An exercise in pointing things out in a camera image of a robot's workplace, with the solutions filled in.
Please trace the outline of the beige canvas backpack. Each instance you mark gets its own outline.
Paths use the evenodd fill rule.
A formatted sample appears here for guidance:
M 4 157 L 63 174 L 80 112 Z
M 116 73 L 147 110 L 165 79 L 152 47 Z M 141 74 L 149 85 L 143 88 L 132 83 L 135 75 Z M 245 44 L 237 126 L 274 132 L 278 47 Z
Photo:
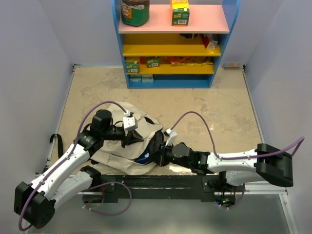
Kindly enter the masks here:
M 143 110 L 127 102 L 117 102 L 108 107 L 112 113 L 113 123 L 122 121 L 124 111 L 130 111 L 137 119 L 136 131 L 143 137 L 143 142 L 134 143 L 122 148 L 120 141 L 104 141 L 103 146 L 91 156 L 91 160 L 97 162 L 97 167 L 102 173 L 113 173 L 114 170 L 124 172 L 127 175 L 143 175 L 156 167 L 156 163 L 144 165 L 134 162 L 143 151 L 156 143 L 156 139 L 162 140 L 163 126 L 154 117 Z

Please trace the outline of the light blue box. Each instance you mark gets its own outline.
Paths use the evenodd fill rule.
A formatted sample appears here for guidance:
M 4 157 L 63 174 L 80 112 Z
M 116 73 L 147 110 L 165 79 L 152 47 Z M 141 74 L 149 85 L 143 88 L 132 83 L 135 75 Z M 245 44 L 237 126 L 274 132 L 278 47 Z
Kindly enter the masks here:
M 130 82 L 141 82 L 141 75 L 140 74 L 133 74 L 129 75 Z
M 153 83 L 154 76 L 152 74 L 142 74 L 141 75 L 141 82 L 142 83 Z

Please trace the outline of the green brown jar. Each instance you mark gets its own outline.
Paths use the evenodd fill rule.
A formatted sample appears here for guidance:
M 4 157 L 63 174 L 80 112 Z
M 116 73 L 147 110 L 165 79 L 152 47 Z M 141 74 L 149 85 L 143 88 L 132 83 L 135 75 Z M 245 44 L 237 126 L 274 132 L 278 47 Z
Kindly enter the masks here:
M 121 19 L 130 26 L 142 26 L 150 17 L 149 0 L 122 0 Z

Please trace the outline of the blue colourful shelf unit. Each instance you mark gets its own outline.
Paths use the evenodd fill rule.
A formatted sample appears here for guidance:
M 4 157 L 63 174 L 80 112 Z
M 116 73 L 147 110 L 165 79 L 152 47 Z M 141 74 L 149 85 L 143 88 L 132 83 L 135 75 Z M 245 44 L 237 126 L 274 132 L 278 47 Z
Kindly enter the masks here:
M 122 22 L 121 1 L 113 0 L 112 14 L 122 67 L 129 89 L 210 88 L 238 18 L 240 1 L 191 4 L 187 26 L 171 25 L 169 4 L 150 4 L 150 18 L 142 26 Z M 215 34 L 215 49 L 205 49 L 201 34 Z M 147 57 L 160 57 L 160 66 L 147 68 Z M 210 57 L 213 65 L 171 66 L 165 57 Z M 130 82 L 126 60 L 139 60 L 139 74 L 152 74 L 153 83 Z

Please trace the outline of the light blue box right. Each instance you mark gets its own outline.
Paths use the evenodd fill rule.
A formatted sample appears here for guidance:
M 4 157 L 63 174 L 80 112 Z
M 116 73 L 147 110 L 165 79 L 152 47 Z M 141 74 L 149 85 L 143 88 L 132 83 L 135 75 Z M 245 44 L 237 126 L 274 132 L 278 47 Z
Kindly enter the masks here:
M 142 74 L 141 75 L 141 82 L 142 83 L 153 83 L 154 76 L 152 74 Z

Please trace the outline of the green box lower left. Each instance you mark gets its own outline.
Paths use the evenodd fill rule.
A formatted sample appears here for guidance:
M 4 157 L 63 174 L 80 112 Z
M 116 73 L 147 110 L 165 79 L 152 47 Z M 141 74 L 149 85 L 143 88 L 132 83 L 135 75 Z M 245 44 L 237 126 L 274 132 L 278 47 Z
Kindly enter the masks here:
M 126 60 L 125 61 L 125 68 L 127 73 L 134 73 L 139 74 L 140 64 L 139 60 Z

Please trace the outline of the small white pink eraser box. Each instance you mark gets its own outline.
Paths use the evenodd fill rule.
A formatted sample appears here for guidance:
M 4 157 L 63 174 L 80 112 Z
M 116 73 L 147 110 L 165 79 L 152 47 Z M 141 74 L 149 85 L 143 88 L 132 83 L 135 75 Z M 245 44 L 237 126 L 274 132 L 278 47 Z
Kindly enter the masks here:
M 237 69 L 241 69 L 243 68 L 243 64 L 240 62 L 226 62 L 224 64 L 222 64 L 222 68 L 237 68 Z

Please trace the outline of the orange yellow snack packets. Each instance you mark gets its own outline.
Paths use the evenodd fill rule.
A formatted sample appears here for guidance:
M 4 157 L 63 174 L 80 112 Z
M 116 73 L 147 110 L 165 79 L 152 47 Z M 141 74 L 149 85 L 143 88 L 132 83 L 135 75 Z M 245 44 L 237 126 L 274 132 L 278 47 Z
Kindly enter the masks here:
M 210 57 L 165 57 L 171 66 L 208 66 L 213 65 Z

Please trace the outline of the green yellow carton top shelf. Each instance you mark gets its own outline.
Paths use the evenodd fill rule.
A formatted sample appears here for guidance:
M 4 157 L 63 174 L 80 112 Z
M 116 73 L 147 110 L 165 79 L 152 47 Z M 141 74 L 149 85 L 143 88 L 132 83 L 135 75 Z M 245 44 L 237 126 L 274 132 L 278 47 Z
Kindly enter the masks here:
M 188 0 L 171 0 L 172 26 L 187 26 L 189 23 L 190 9 Z

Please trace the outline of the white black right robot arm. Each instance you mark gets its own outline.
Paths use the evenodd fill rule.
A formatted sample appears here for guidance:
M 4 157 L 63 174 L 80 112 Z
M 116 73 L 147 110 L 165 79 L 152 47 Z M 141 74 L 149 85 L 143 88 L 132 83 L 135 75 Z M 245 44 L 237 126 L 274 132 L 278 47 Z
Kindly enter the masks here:
M 194 151 L 179 143 L 161 146 L 151 155 L 151 160 L 158 166 L 176 164 L 200 176 L 220 173 L 216 185 L 224 192 L 259 181 L 279 187 L 293 186 L 291 154 L 264 143 L 249 151 L 226 154 Z

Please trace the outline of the red white box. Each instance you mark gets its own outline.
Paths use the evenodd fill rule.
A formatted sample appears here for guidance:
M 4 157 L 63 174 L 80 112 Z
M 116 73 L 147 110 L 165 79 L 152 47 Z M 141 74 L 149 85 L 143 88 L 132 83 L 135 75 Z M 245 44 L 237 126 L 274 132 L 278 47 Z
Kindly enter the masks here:
M 200 36 L 201 36 L 205 49 L 208 50 L 208 49 L 216 48 L 218 44 L 218 40 L 215 34 L 201 34 Z

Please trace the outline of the green box lower middle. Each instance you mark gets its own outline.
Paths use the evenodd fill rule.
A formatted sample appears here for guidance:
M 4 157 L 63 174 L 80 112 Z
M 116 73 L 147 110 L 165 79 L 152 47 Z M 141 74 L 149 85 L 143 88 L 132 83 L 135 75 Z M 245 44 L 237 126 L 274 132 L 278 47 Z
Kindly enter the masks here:
M 147 57 L 146 58 L 147 68 L 154 68 L 160 66 L 160 57 Z

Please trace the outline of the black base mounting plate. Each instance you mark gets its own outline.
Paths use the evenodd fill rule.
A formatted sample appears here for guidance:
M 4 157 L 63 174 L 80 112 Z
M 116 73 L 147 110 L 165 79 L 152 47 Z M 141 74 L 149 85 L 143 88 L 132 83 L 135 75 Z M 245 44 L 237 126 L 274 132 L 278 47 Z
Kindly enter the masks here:
M 101 175 L 92 186 L 108 182 L 104 186 L 104 202 L 116 203 L 128 199 L 129 193 L 116 182 L 125 184 L 132 199 L 190 199 L 215 202 L 223 193 L 228 195 L 234 188 L 219 189 L 215 186 L 217 175 Z

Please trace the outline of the blue pencil case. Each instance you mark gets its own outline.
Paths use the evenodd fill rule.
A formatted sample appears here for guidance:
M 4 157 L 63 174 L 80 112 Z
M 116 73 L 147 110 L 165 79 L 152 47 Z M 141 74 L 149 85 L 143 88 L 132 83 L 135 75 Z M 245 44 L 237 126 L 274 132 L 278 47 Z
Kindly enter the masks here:
M 147 147 L 143 153 L 134 160 L 134 162 L 144 165 L 150 164 L 153 162 L 153 155 L 156 151 L 157 150 L 152 149 L 151 147 Z

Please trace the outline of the light blue box left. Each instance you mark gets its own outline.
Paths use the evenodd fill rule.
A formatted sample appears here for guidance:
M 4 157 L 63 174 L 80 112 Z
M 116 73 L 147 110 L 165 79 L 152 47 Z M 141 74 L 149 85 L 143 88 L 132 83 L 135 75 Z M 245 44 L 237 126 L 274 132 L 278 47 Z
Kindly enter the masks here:
M 130 82 L 141 82 L 141 75 L 140 74 L 133 74 L 129 75 Z

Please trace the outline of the green box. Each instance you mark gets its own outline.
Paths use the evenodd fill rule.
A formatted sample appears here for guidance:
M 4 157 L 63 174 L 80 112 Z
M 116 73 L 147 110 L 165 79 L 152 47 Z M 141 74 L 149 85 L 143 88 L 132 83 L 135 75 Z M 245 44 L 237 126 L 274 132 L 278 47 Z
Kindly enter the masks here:
M 134 73 L 139 74 L 140 64 L 139 60 L 126 60 L 125 61 L 125 68 L 127 73 Z
M 147 57 L 146 58 L 147 68 L 154 68 L 160 66 L 160 57 Z

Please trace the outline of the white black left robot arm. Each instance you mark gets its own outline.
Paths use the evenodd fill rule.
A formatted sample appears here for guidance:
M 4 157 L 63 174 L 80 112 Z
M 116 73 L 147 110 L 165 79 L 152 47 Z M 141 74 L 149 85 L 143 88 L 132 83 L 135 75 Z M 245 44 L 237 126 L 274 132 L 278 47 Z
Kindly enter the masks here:
M 30 226 L 43 228 L 56 211 L 57 189 L 67 177 L 81 164 L 88 161 L 106 140 L 121 141 L 122 147 L 134 139 L 137 119 L 126 111 L 121 119 L 122 125 L 113 123 L 112 113 L 98 110 L 92 122 L 86 127 L 80 126 L 78 135 L 71 147 L 45 173 L 30 183 L 21 182 L 15 188 L 14 212 L 19 215 L 19 229 L 25 231 L 22 221 Z

